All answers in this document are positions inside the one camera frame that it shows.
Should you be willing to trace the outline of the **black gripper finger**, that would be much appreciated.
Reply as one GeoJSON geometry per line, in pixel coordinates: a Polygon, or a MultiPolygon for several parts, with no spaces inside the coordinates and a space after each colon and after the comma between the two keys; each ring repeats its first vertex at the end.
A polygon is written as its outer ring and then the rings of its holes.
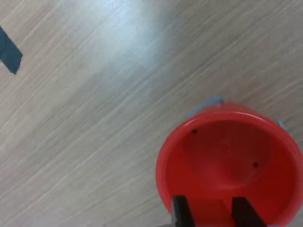
{"type": "Polygon", "coordinates": [[[195,227],[188,201],[184,195],[172,197],[171,223],[174,227],[195,227]]]}
{"type": "Polygon", "coordinates": [[[246,197],[232,198],[232,218],[236,227],[267,227],[246,197]]]}

